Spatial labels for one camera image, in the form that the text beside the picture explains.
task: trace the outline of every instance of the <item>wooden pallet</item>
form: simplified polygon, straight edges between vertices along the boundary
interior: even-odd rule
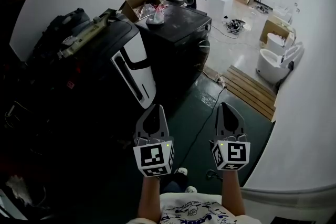
[[[210,77],[217,73],[208,67],[204,70]],[[234,66],[230,66],[229,69],[222,74],[222,78],[225,81],[225,86],[228,91],[252,106],[269,120],[272,119],[276,99],[276,95],[273,92]]]

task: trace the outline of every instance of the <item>sneaker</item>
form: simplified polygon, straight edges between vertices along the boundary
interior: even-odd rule
[[[181,167],[181,168],[179,168],[175,171],[175,174],[177,174],[177,173],[182,173],[183,175],[186,176],[188,174],[188,170],[186,168]]]
[[[195,187],[189,186],[186,188],[185,193],[197,193],[197,189]]]

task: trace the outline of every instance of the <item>dark green floor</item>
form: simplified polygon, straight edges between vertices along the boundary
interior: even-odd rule
[[[177,168],[196,133],[209,116],[221,89],[201,75],[183,97],[164,106],[170,135],[175,138],[173,169]],[[251,142],[250,162],[238,172],[242,184],[268,139],[271,122],[226,90],[221,93],[217,105],[221,102],[232,105],[243,116],[248,140]],[[216,169],[208,143],[215,135],[215,118],[216,109],[183,164],[188,169],[190,185],[196,187],[199,193],[221,193],[220,181],[205,179],[208,169]],[[102,178],[101,183],[97,179],[98,183],[95,183],[94,188],[90,186],[84,189],[88,193],[87,200],[84,199],[72,210],[77,223],[126,223],[135,217],[142,176],[137,169],[133,150],[116,149],[111,152],[111,159],[110,178]]]

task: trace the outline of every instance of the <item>wooden plank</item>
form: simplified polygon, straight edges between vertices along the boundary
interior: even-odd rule
[[[237,90],[239,90],[241,93],[243,93],[246,97],[249,97],[254,102],[255,102],[254,99],[258,100],[260,103],[262,103],[262,104],[259,104],[260,106],[265,106],[268,109],[270,109],[271,111],[275,110],[273,100],[267,98],[264,94],[262,94],[261,92],[256,90],[254,87],[249,85],[247,82],[245,82],[244,80],[242,80],[238,76],[235,76],[234,74],[232,74],[230,72],[224,73],[223,76],[225,78],[229,79],[230,81],[232,81],[234,84],[236,84],[239,87],[239,89],[237,87],[235,87],[235,88]]]
[[[274,99],[277,97],[272,91],[270,91],[269,89],[267,89],[264,85],[262,85],[260,82],[254,80],[253,78],[251,78],[250,76],[248,76],[247,74],[245,74],[244,72],[240,71],[238,68],[234,67],[234,66],[230,66],[230,69],[233,69],[234,71],[236,71],[237,73],[239,73],[240,75],[242,75],[244,78],[248,79],[250,82],[253,82],[256,86],[260,87],[262,90],[266,91],[271,97],[273,97]]]
[[[258,100],[257,98],[255,98],[252,94],[250,94],[248,91],[245,91],[242,87],[240,87],[239,85],[237,85],[234,81],[232,81],[231,79],[227,78],[224,75],[224,80],[225,80],[225,85],[230,85],[231,87],[235,88],[238,92],[240,92],[241,94],[243,94],[244,96],[246,96],[248,99],[252,100],[254,103],[256,103],[258,106],[260,106],[262,109],[264,109],[265,111],[267,111],[270,115],[273,116],[274,114],[274,110],[272,110],[271,108],[269,108],[267,105],[265,105],[263,102],[261,102],[260,100]]]
[[[257,91],[261,92],[264,96],[266,96],[268,99],[275,102],[275,97],[273,95],[270,95],[267,91],[260,88],[258,85],[254,84],[252,81],[247,79],[246,77],[242,76],[240,73],[236,72],[235,70],[229,68],[227,70],[228,72],[232,73],[233,75],[237,76],[238,78],[244,80],[247,84],[251,85],[253,88],[255,88]]]
[[[243,95],[242,93],[237,91],[235,88],[231,87],[230,85],[226,85],[226,86],[227,86],[228,91],[230,91],[231,93],[233,93],[234,95],[236,95],[237,97],[245,101],[247,104],[249,104],[252,108],[257,110],[260,114],[268,118],[270,121],[272,120],[272,116],[267,111],[265,111],[260,106],[258,106],[255,102],[253,102],[251,99],[248,99],[245,95]]]

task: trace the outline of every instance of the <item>white box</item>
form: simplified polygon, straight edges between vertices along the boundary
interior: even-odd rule
[[[197,9],[206,12],[214,21],[221,23],[225,16],[230,16],[233,0],[196,0]]]
[[[172,141],[135,146],[133,150],[138,169],[145,177],[171,173],[174,161]]]
[[[217,141],[212,154],[218,170],[240,170],[249,162],[250,143]]]

